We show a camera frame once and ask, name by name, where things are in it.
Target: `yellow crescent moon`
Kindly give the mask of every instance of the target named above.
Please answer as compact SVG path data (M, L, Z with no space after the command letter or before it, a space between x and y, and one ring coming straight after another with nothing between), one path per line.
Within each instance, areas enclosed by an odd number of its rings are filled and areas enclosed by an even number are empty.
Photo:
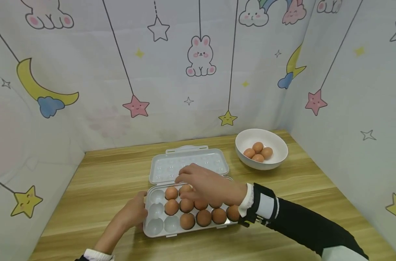
M74 104L79 99L79 93L60 94L54 91L47 90L36 82L31 72L31 58L22 60L17 65L17 75L25 90L33 99L37 100L40 97L52 97L58 99L65 105Z
M306 66L302 66L296 68L296 62L298 61L299 53L301 52L302 44L292 53L291 57L289 58L288 65L286 66L286 73L293 72L293 78L295 78L298 74L300 74Z

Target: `blue cloud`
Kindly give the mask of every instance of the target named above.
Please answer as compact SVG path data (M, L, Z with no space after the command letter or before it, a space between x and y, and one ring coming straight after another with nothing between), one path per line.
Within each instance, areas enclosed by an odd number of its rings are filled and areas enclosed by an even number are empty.
M44 118L50 118L54 116L58 110L65 107L65 104L58 99L53 99L52 97L39 97L37 99L38 105L40 106L41 115Z
M286 74L284 78L278 81L278 87L281 89L285 88L287 90L289 88L289 85L291 85L292 79L293 79L293 72Z

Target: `black sleeve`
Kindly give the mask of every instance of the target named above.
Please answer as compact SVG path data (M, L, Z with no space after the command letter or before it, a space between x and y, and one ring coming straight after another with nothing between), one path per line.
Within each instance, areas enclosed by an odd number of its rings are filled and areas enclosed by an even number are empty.
M278 216L267 227L310 248L320 256L324 248L344 246L369 260L349 231L303 206L281 198L278 200Z
M81 256L79 259L75 259L75 261L89 261L84 256Z

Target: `egg carton lid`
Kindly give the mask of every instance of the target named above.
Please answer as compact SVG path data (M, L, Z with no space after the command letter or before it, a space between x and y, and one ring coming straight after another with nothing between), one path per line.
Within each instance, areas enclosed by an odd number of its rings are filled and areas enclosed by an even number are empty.
M208 146L186 145L176 149L167 149L165 154L153 157L149 182L151 184L173 183L184 166L195 163L222 176L230 171L224 154L220 149Z

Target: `egg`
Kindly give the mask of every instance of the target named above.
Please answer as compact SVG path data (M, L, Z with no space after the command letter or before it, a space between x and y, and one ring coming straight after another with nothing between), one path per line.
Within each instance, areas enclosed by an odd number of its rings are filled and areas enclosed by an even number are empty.
M203 210L208 207L208 202L203 199L195 200L195 208L198 210Z
M222 202L212 202L209 205L213 208L220 208L222 206Z
M206 227L209 224L211 224L211 213L209 213L208 210L204 209L201 210L200 212L198 212L197 214L197 223L198 225L200 225L201 227Z
M164 206L164 211L168 215L174 215L178 212L178 210L179 210L179 203L174 199L169 200Z
M180 210L184 213L189 213L193 209L193 201L184 198L180 201Z
M168 187L164 193L167 200L176 199L178 197L178 189L175 187Z
M226 209L226 216L229 220L236 222L240 217L240 213L238 212L238 206L233 205Z
M255 151L256 154L260 153L263 149L263 143L261 142L256 142L253 144L253 150Z
M188 184L183 185L180 189L179 189L179 195L182 195L183 192L192 192L192 187Z
M270 147L266 147L260 152L260 154L264 157L265 160L270 159L273 153L274 150Z
M195 217L190 214L186 213L180 217L180 227L184 230L189 230L195 226Z
M254 155L251 159L252 159L252 160L255 160L255 161L257 161L257 162L263 162L263 161L264 161L264 157L261 156L261 154L256 154L256 155Z
M256 152L254 151L254 149L252 148L248 148L243 152L243 155L248 157L249 159L251 159L254 155L256 154Z
M216 208L212 211L212 221L215 224L223 224L226 222L226 213L222 208Z

